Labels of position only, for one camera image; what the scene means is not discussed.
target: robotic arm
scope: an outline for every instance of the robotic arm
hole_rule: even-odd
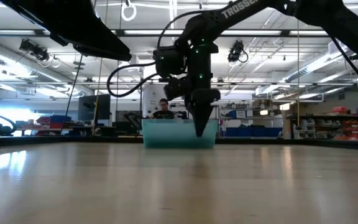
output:
[[[198,137],[202,136],[209,120],[211,103],[220,100],[220,92],[211,89],[211,54],[218,53],[213,41],[226,29],[267,7],[322,27],[331,38],[339,39],[358,54],[358,16],[348,10],[342,0],[238,0],[191,18],[175,45],[157,49],[154,59],[157,73],[162,77],[179,75],[187,67],[186,77],[171,77],[164,90],[168,100],[185,96]]]

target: teal plastic bin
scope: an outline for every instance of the teal plastic bin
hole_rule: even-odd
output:
[[[147,149],[212,149],[218,121],[209,120],[200,138],[196,135],[193,120],[143,119],[142,130],[144,146]]]

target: computer monitor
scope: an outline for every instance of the computer monitor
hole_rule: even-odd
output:
[[[91,121],[94,118],[94,109],[97,96],[80,97],[78,103],[78,120]],[[99,95],[98,119],[110,119],[110,95]]]

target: table surface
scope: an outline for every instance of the table surface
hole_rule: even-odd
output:
[[[0,223],[358,223],[358,150],[1,147]]]

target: man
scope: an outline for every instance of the man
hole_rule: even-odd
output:
[[[168,110],[168,105],[169,105],[168,100],[162,98],[160,100],[161,110],[154,112],[150,118],[152,118],[152,119],[173,119],[175,116],[175,113]]]

